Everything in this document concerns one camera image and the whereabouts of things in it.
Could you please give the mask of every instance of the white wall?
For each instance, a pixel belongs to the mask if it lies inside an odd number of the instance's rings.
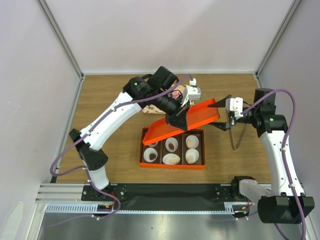
[[[293,0],[47,0],[85,73],[255,71]]]
[[[35,0],[1,1],[0,24],[0,228],[23,201],[20,240],[79,78]]]
[[[316,226],[320,226],[320,1],[304,0],[262,72],[262,85],[293,93],[297,116],[290,136],[290,150],[306,194],[313,196]],[[278,112],[290,119],[292,104],[277,95]]]

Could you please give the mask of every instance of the wooden table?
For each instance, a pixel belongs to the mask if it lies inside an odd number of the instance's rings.
[[[82,129],[96,119],[118,96],[122,87],[134,75],[87,76],[79,97],[72,128]],[[201,88],[202,101],[215,98],[217,101],[231,94],[253,102],[256,82],[252,74],[194,74]],[[220,110],[221,119],[226,120],[225,111]],[[126,121],[106,141],[103,151],[109,157],[106,172],[114,183],[230,183],[234,176],[252,176],[260,183],[271,181],[269,165],[264,147],[256,130],[248,126],[238,150],[233,151],[228,132],[206,125],[204,141],[206,168],[204,170],[173,170],[141,168],[138,154],[142,127],[161,118],[164,114],[139,112]],[[233,127],[238,141],[242,124]],[[60,172],[82,164],[75,149],[63,157]],[[83,170],[76,170],[57,178],[59,183],[83,183],[87,180]]]

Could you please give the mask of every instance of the purple cable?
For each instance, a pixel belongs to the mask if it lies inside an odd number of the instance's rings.
[[[147,101],[151,101],[151,100],[154,100],[154,99],[157,99],[157,98],[160,98],[170,92],[172,92],[177,86],[179,86],[184,80],[187,79],[187,77],[189,77],[191,80],[193,80],[193,77],[191,75],[191,73],[188,73],[187,75],[185,75],[181,80],[179,80],[174,86],[170,87],[168,90],[166,91],[163,91],[155,96],[151,96],[151,97],[147,97],[147,98],[143,98],[143,99],[139,99],[139,100],[133,100],[133,101],[127,101],[127,102],[123,102],[123,103],[120,103],[118,104],[117,106],[115,106],[114,108],[115,109],[118,109],[118,108],[121,108],[125,105],[129,105],[129,104],[140,104],[140,103],[143,103],[143,102],[147,102]],[[96,123],[90,128],[89,132],[91,133],[110,113],[112,113],[113,110],[109,110],[107,111],[98,121],[96,121]],[[74,146],[76,146],[78,143],[80,143],[82,140],[84,140],[88,135],[85,134],[83,135],[79,140],[75,141],[73,144],[71,144],[69,147],[67,147],[65,150],[63,150],[56,158],[55,160],[53,161],[53,163],[51,164],[51,167],[50,167],[50,174],[54,177],[59,177],[59,176],[63,176],[63,175],[66,175],[68,173],[71,173],[73,172],[74,170],[77,170],[77,169],[86,169],[87,167],[86,166],[77,166],[77,167],[74,167],[68,171],[65,171],[65,172],[62,172],[62,173],[55,173],[54,172],[54,168],[57,164],[57,162],[59,161],[60,158],[63,157],[63,155],[66,154],[66,152],[68,152],[70,149],[72,149]]]
[[[284,232],[280,229],[278,224],[274,224],[275,228],[278,230],[278,232],[280,233],[280,235],[285,239],[285,240],[290,240],[289,238],[287,238],[287,236],[284,234]]]
[[[96,190],[96,191],[99,192],[100,194],[103,194],[103,195],[106,195],[106,196],[108,196],[108,197],[110,197],[110,198],[113,198],[113,199],[116,200],[117,203],[118,203],[118,206],[117,206],[116,210],[110,212],[109,214],[107,214],[107,215],[105,215],[105,216],[98,216],[98,217],[96,216],[96,217],[94,217],[94,218],[99,219],[99,220],[100,220],[100,219],[106,219],[106,218],[114,215],[116,212],[118,212],[118,211],[120,210],[120,207],[121,207],[121,203],[120,203],[119,199],[118,199],[116,196],[113,196],[113,195],[111,195],[111,194],[109,194],[109,193],[106,193],[106,192],[104,192],[104,191],[99,190],[99,189],[96,187],[96,185],[92,182],[91,177],[90,177],[89,172],[88,172],[87,169],[85,170],[85,173],[86,173],[86,175],[87,175],[87,177],[88,177],[88,179],[89,179],[89,181],[90,181],[91,186],[94,188],[94,190]],[[57,223],[48,225],[48,227],[55,227],[55,226],[58,226],[58,225],[61,225],[61,224],[70,222],[70,221],[72,221],[72,220],[80,219],[80,218],[85,218],[85,217],[91,217],[91,218],[92,218],[92,216],[93,216],[92,214],[82,214],[82,215],[78,215],[78,216],[75,216],[75,217],[72,217],[72,218],[69,218],[69,219],[66,219],[66,220],[63,220],[63,221],[60,221],[60,222],[57,222]]]
[[[270,97],[272,94],[275,94],[275,93],[278,93],[278,92],[284,92],[286,94],[288,94],[292,100],[292,105],[293,105],[293,111],[292,111],[292,117],[291,117],[291,121],[290,121],[290,124],[288,126],[288,129],[283,137],[283,141],[282,141],[282,145],[281,145],[281,148],[285,148],[286,147],[286,143],[287,143],[287,139],[289,137],[289,133],[292,129],[292,126],[293,126],[293,123],[295,121],[295,118],[296,118],[296,108],[297,108],[297,105],[296,105],[296,100],[293,96],[293,94],[291,92],[289,92],[288,90],[286,89],[276,89],[276,90],[273,90],[269,93],[267,93],[266,95],[264,95],[262,98],[260,98],[258,101],[256,101],[254,104],[252,104],[249,108],[247,108],[246,110],[244,110],[241,114],[246,114],[248,111],[250,111],[252,108],[254,108],[255,106],[257,106],[259,103],[261,103],[264,99]],[[292,184],[293,183],[293,180],[292,180],[292,176],[291,176],[291,173],[290,173],[290,170],[289,170],[289,166],[288,166],[288,162],[287,162],[287,157],[286,157],[286,151],[281,151],[282,153],[282,158],[283,158],[283,165],[284,165],[284,168],[285,168],[285,171],[286,171],[286,174],[288,176],[288,180],[289,180],[289,183]],[[305,214],[304,214],[304,211],[302,209],[302,206],[301,206],[301,203],[299,201],[299,197],[298,197],[298,194],[297,194],[297,191],[296,191],[296,188],[294,186],[291,186],[291,189],[292,189],[292,193],[293,193],[293,196],[294,196],[294,199],[296,201],[296,204],[298,206],[298,209],[299,209],[299,213],[300,213],[300,216],[301,216],[301,223],[302,223],[302,236],[301,236],[301,240],[305,240],[306,239],[306,233],[307,233],[307,227],[306,227],[306,219],[305,219]],[[276,229],[278,229],[279,233],[281,234],[281,236],[285,239],[288,239],[284,233],[280,230],[279,226],[276,225],[275,226]]]

